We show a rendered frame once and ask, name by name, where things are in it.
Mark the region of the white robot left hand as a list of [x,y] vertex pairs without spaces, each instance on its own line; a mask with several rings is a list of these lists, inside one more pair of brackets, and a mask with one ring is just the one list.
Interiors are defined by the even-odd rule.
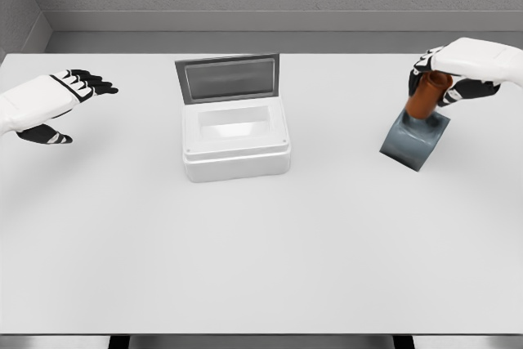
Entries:
[[101,76],[85,69],[65,69],[44,74],[13,87],[0,95],[6,104],[8,132],[40,145],[67,145],[71,136],[46,124],[69,113],[76,105],[118,89]]

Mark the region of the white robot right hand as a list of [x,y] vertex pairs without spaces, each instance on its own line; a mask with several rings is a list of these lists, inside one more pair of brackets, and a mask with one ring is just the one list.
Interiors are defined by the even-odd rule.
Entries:
[[445,46],[429,49],[410,71],[409,95],[415,93],[424,73],[440,71],[457,77],[458,81],[445,92],[437,103],[439,107],[493,96],[503,83],[514,83],[511,63],[520,50],[474,38],[458,38]]

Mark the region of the brown cylindrical bottle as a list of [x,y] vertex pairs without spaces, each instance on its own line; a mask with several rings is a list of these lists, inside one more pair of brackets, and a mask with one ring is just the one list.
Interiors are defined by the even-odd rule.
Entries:
[[424,73],[415,93],[405,105],[406,113],[414,119],[427,119],[452,84],[453,78],[450,74],[440,71]]

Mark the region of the dark grey bottle holder block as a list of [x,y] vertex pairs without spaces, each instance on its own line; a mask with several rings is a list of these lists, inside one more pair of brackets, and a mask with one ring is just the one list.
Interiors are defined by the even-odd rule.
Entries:
[[380,152],[418,172],[440,141],[450,119],[432,112],[426,119],[416,119],[402,110],[392,124]]

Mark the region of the grey hinged box lid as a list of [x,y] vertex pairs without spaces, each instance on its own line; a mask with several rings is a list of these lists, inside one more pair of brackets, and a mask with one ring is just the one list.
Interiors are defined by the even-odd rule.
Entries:
[[222,56],[175,62],[186,105],[279,95],[279,54]]

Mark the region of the white rectangular box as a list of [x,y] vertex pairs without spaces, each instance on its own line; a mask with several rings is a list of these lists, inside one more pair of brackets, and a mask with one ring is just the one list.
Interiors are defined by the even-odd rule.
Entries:
[[280,97],[185,105],[182,159],[192,182],[286,173],[291,141]]

